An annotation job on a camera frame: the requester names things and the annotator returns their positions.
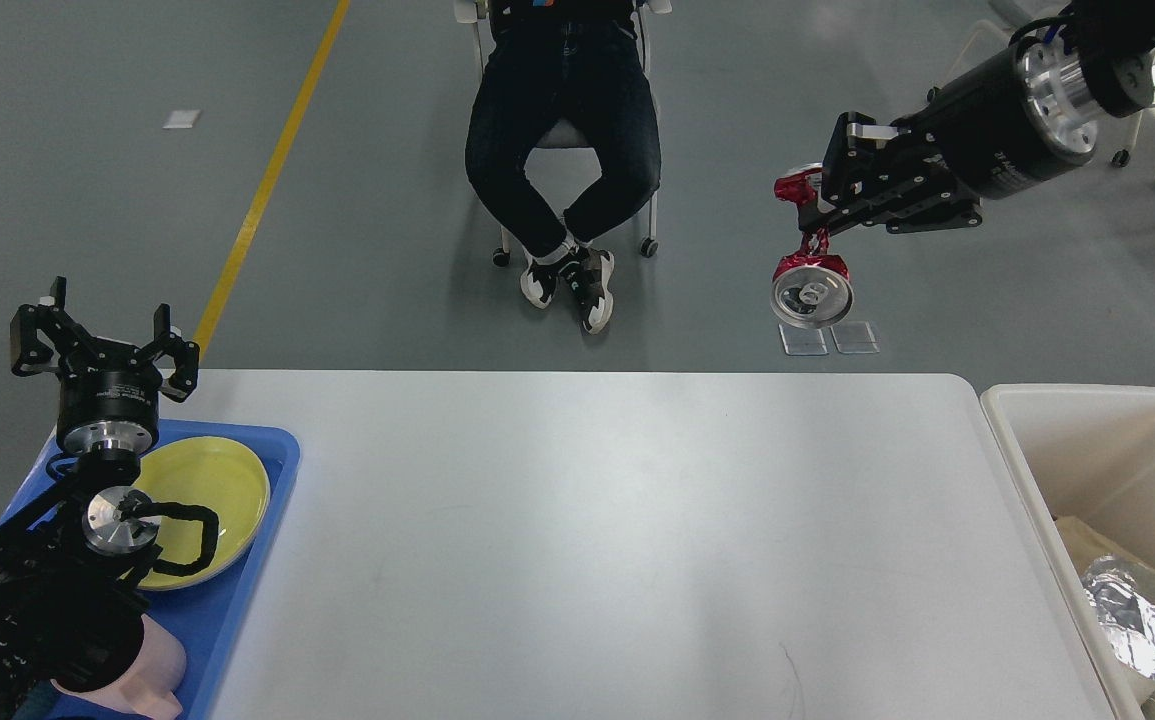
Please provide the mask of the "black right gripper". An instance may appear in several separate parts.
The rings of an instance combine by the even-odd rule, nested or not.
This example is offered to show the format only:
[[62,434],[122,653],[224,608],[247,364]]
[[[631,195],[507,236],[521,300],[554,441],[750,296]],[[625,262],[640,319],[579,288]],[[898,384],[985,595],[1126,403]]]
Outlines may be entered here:
[[[818,201],[798,210],[797,227],[829,236],[860,225],[889,233],[978,228],[979,196],[1006,199],[1085,168],[1098,126],[1063,88],[1063,69],[1052,47],[1028,38],[901,119],[843,111],[821,159]],[[939,186],[938,153],[974,193]]]

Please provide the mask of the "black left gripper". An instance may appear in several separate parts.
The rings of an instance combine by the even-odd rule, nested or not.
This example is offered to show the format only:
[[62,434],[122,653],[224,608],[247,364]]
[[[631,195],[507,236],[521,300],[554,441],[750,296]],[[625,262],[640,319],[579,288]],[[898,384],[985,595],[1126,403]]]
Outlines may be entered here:
[[[198,389],[198,342],[184,337],[161,304],[152,314],[155,337],[142,347],[94,340],[65,309],[68,279],[53,279],[36,304],[18,306],[10,322],[10,372],[57,374],[60,383],[55,445],[80,457],[98,446],[146,454],[158,441],[158,392],[184,404]],[[162,381],[155,365],[173,361]]]

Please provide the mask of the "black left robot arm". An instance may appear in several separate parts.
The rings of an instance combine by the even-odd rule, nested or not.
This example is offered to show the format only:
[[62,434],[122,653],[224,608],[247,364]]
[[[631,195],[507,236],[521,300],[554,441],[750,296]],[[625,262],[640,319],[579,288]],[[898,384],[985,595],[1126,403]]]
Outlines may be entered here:
[[16,310],[13,374],[55,374],[60,384],[50,487],[0,524],[0,719],[42,682],[97,691],[129,670],[146,643],[156,571],[189,577],[211,564],[219,515],[156,502],[135,488],[157,445],[158,401],[196,388],[199,347],[152,316],[152,340],[97,337],[65,309],[66,279]]

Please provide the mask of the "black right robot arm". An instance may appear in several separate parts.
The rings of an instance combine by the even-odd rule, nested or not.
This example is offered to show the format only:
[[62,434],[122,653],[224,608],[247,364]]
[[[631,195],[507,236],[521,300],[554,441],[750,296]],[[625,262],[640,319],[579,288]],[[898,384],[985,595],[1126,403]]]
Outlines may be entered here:
[[810,240],[856,225],[891,233],[979,225],[981,201],[1085,168],[1103,117],[1150,104],[1155,1],[1070,1],[891,123],[845,111],[824,159],[788,170]]

